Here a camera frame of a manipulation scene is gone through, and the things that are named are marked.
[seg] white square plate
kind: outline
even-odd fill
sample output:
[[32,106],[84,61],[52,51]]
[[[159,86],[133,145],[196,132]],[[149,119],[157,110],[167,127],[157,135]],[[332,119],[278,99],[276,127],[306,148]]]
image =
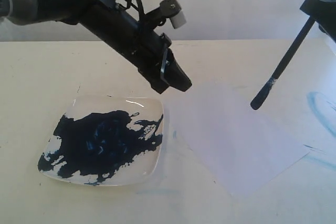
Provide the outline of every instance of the white square plate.
[[158,100],[79,97],[60,119],[38,169],[82,185],[140,183],[155,170],[162,137]]

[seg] white wall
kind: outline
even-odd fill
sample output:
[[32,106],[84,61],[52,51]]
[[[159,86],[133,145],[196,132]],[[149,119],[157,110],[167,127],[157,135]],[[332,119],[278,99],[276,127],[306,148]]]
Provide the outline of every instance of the white wall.
[[[143,0],[150,11],[161,0]],[[179,0],[188,19],[186,26],[164,31],[172,39],[260,39],[293,38],[307,17],[299,10],[304,0]],[[310,37],[322,36],[317,26]],[[0,41],[8,40],[96,40],[81,26],[62,23],[15,26],[0,25]]]

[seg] white paper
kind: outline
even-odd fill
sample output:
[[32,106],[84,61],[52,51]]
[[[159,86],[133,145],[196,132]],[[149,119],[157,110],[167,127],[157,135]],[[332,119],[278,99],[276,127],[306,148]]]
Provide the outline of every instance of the white paper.
[[165,106],[178,134],[233,196],[248,196],[308,153],[221,84],[193,87]]

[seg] paint brush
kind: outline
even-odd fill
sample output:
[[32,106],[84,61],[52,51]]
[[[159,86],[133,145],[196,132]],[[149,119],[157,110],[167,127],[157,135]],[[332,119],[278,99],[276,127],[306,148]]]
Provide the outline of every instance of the paint brush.
[[303,40],[306,38],[308,32],[314,25],[315,20],[313,18],[309,18],[305,25],[303,26],[302,30],[298,34],[298,36],[295,38],[292,45],[289,47],[288,51],[286,52],[285,56],[279,63],[278,67],[272,74],[271,78],[266,82],[266,84],[263,86],[263,88],[259,91],[257,96],[252,100],[251,107],[254,110],[258,110],[262,104],[267,99],[269,92],[271,91],[273,85],[276,83],[276,81],[279,79],[281,74],[284,72],[284,70],[287,68],[289,62],[292,60],[293,56],[301,46]]

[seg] white table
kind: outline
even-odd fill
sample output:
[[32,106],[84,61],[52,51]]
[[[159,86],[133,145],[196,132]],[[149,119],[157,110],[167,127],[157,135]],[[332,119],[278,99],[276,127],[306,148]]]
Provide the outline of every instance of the white table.
[[[251,100],[290,43],[176,41],[173,50],[194,84],[223,80]],[[102,42],[4,42],[0,51],[0,223],[336,222],[336,139],[306,99],[319,91],[336,101],[336,56],[322,40],[305,41],[261,111],[326,154],[312,152],[321,162],[304,158],[246,199],[216,183],[172,129],[143,185],[77,186],[43,176],[38,159],[76,96],[160,96]]]

